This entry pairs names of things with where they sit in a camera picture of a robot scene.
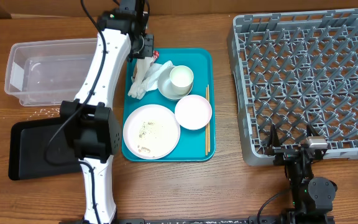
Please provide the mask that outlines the large white dirty plate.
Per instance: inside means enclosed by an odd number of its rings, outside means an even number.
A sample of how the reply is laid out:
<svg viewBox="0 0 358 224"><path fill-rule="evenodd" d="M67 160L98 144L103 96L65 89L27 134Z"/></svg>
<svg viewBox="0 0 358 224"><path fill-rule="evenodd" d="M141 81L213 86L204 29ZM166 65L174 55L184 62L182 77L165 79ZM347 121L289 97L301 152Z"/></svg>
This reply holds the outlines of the large white dirty plate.
<svg viewBox="0 0 358 224"><path fill-rule="evenodd" d="M175 149L180 140L180 125L168 108L156 104L144 105L127 117L123 137L133 155L156 160Z"/></svg>

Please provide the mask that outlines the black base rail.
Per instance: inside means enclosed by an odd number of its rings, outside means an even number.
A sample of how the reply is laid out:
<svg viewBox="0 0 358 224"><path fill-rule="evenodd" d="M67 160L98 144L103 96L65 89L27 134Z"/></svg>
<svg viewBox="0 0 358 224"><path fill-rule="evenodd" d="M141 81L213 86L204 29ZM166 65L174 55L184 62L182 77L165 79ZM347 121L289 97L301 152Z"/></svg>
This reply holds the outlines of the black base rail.
<svg viewBox="0 0 358 224"><path fill-rule="evenodd" d="M62 221L64 224L88 223L84 220ZM143 218L135 219L116 219L113 223L119 224L257 224L256 216L249 216L241 219L204 219L204 220L144 220ZM278 224L281 223L278 216L261 216L261 224ZM334 217L328 217L328 224L335 224Z"/></svg>

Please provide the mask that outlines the pale green cup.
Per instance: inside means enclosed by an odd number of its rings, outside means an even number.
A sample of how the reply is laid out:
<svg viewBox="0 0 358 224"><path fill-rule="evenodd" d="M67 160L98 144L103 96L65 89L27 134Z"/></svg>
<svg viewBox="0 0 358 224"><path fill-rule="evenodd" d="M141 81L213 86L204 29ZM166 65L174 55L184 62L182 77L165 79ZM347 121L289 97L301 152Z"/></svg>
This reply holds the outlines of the pale green cup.
<svg viewBox="0 0 358 224"><path fill-rule="evenodd" d="M170 72L173 91L178 95L187 93L193 84L193 80L193 71L185 65L176 66Z"/></svg>

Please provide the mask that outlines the grey small saucer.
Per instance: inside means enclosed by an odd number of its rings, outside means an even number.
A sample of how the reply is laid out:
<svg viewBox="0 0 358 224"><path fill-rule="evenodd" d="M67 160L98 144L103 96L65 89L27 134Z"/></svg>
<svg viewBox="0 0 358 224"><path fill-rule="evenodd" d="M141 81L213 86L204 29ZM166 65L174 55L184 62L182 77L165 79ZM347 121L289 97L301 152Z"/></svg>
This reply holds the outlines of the grey small saucer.
<svg viewBox="0 0 358 224"><path fill-rule="evenodd" d="M178 101L181 98L187 96L190 94L192 88L193 88L193 83L190 85L189 90L184 93L184 94L177 94L173 91L173 85L170 81L170 72L173 70L173 68L168 68L166 71L162 72L161 75L158 78L157 81L157 87L159 92L168 100L172 100L172 101Z"/></svg>

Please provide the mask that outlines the wooden chopstick left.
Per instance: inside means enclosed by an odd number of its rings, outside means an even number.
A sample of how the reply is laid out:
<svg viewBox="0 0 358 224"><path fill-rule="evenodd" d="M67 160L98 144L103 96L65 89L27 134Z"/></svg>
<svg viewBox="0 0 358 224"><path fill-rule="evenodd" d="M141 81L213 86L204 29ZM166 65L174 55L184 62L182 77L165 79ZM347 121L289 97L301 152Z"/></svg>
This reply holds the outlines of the wooden chopstick left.
<svg viewBox="0 0 358 224"><path fill-rule="evenodd" d="M205 99L209 102L209 85L206 87ZM205 156L209 153L209 122L205 126Z"/></svg>

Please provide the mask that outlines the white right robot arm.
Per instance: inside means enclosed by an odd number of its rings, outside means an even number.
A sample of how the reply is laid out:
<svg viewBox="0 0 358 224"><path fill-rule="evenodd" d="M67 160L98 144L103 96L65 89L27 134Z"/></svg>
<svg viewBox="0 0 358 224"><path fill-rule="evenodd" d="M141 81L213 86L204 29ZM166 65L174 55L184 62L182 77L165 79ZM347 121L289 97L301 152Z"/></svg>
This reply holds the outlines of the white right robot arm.
<svg viewBox="0 0 358 224"><path fill-rule="evenodd" d="M270 197L259 208L256 222L263 222L261 213L271 201L290 192L293 208L285 209L274 219L275 223L334 223L334 218L328 213L333 209L337 185L327 178L314 176L312 171L313 162L321 161L328 150L325 138L308 124L306 141L296 149L286 149L279 141L275 125L271 125L267 146L268 153L274 157L273 164L284 166L290 186Z"/></svg>

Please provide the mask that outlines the teal plastic serving tray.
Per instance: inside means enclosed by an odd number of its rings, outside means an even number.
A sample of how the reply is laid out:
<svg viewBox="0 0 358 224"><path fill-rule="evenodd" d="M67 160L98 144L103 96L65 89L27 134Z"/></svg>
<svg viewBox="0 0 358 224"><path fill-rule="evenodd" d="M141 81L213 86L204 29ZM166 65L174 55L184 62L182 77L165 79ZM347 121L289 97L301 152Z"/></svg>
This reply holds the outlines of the teal plastic serving tray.
<svg viewBox="0 0 358 224"><path fill-rule="evenodd" d="M200 48L170 48L157 49L159 58L157 63L163 64L172 61L174 65L186 65L190 67L195 74L194 85L190 93L192 95L205 96L206 89L209 88L209 102L212 109L215 109L214 102L214 76L213 60L211 54ZM148 105L162 105L173 111L176 102L167 99L159 91L153 90L145 94L143 99L138 100L129 96L124 98L123 121L137 108ZM210 152L205 152L206 133L202 128L196 131L190 131L181 128L180 140L175 149L167 156L158 159L159 162L203 162L213 157L216 150L216 127L215 115L212 115L210 121Z"/></svg>

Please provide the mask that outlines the wooden chopstick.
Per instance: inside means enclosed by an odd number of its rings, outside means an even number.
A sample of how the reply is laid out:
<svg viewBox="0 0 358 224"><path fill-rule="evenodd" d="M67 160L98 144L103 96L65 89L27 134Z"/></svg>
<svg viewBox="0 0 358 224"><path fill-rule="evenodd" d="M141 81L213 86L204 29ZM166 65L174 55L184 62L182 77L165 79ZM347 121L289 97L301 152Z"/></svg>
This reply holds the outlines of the wooden chopstick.
<svg viewBox="0 0 358 224"><path fill-rule="evenodd" d="M209 152L210 152L210 119L209 119Z"/></svg>
<svg viewBox="0 0 358 224"><path fill-rule="evenodd" d="M205 99L209 102L209 85L206 87ZM209 153L209 122L205 126L205 156Z"/></svg>

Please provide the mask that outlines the grey dishwasher rack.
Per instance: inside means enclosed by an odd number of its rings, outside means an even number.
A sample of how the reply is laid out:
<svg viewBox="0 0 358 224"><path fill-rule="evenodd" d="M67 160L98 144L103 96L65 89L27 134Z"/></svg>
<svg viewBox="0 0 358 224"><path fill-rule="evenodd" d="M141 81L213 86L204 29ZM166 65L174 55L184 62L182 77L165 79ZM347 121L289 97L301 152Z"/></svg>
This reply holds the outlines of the grey dishwasher rack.
<svg viewBox="0 0 358 224"><path fill-rule="evenodd" d="M227 48L248 165L272 164L271 125L287 149L312 125L326 158L358 159L358 8L239 15Z"/></svg>

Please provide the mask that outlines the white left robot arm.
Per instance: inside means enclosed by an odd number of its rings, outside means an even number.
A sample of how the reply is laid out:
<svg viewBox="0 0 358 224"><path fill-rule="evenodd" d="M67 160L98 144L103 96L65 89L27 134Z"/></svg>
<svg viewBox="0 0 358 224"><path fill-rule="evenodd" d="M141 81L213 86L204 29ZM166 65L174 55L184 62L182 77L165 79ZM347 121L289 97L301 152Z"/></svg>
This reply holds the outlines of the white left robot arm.
<svg viewBox="0 0 358 224"><path fill-rule="evenodd" d="M85 182L86 211L80 223L114 223L117 207L112 193L112 162L121 146L119 121L112 110L114 93L125 60L151 57L154 37L146 34L150 5L145 0L119 1L117 7L92 20L97 47L84 84L73 101L60 105L62 133L75 160L54 162L56 167L78 165Z"/></svg>

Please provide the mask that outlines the black plastic tray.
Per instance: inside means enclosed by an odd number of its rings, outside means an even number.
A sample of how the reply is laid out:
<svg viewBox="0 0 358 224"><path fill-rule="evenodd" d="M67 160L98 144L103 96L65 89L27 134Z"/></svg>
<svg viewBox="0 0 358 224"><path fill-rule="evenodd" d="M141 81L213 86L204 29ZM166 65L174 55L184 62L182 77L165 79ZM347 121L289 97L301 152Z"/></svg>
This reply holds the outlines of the black plastic tray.
<svg viewBox="0 0 358 224"><path fill-rule="evenodd" d="M61 118L21 121L11 128L8 177L25 180L81 172L79 164L51 166L44 160L44 149L63 124Z"/></svg>

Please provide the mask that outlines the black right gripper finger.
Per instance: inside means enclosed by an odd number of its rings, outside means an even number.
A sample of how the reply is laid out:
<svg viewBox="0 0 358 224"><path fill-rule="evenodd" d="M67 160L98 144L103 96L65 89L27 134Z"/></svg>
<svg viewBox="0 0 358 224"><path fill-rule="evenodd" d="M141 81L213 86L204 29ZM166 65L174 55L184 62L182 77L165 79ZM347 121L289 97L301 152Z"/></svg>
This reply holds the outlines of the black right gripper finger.
<svg viewBox="0 0 358 224"><path fill-rule="evenodd" d="M278 134L277 134L277 129L274 124L271 125L271 127L270 127L268 146L269 146L269 148L272 148L272 149L281 147L281 143L280 143L280 140L279 140Z"/></svg>
<svg viewBox="0 0 358 224"><path fill-rule="evenodd" d="M306 137L310 139L321 138L317 130L315 130L311 124L306 125Z"/></svg>

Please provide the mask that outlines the white napkin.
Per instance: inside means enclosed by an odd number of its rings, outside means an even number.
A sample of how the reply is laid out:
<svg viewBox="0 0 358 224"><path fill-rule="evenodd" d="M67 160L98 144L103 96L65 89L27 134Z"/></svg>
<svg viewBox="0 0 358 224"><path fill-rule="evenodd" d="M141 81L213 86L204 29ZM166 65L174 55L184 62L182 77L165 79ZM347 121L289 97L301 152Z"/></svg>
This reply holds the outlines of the white napkin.
<svg viewBox="0 0 358 224"><path fill-rule="evenodd" d="M142 84L145 74L147 73L153 61L154 61L153 57L137 59L136 67L135 67L136 68L135 78L128 92L128 95L130 97L137 98L139 100L142 98L139 93L140 85Z"/></svg>
<svg viewBox="0 0 358 224"><path fill-rule="evenodd" d="M140 86L137 88L136 98L141 100L148 91L156 90L159 76L161 76L161 74L166 72L168 69L174 67L175 66L171 60L165 62L164 64L153 63L147 70Z"/></svg>

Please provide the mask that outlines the pink plastic bowl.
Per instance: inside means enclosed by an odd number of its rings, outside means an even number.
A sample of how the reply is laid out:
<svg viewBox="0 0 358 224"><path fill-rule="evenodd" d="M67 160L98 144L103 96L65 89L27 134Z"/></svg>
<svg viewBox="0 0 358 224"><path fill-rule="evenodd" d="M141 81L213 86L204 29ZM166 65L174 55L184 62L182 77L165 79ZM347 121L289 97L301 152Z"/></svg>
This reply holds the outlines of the pink plastic bowl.
<svg viewBox="0 0 358 224"><path fill-rule="evenodd" d="M178 101L174 114L180 126L189 130L198 130L210 122L213 110L206 98L187 95Z"/></svg>

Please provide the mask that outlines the red snack wrapper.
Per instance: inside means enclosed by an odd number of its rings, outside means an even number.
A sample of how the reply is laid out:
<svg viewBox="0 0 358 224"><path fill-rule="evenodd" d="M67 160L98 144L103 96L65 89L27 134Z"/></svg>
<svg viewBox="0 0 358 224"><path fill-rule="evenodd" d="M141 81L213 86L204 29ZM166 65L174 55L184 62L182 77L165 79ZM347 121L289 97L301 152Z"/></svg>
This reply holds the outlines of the red snack wrapper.
<svg viewBox="0 0 358 224"><path fill-rule="evenodd" d="M157 50L154 50L154 52L153 52L154 60L157 60L159 58L159 55L160 55L159 52Z"/></svg>

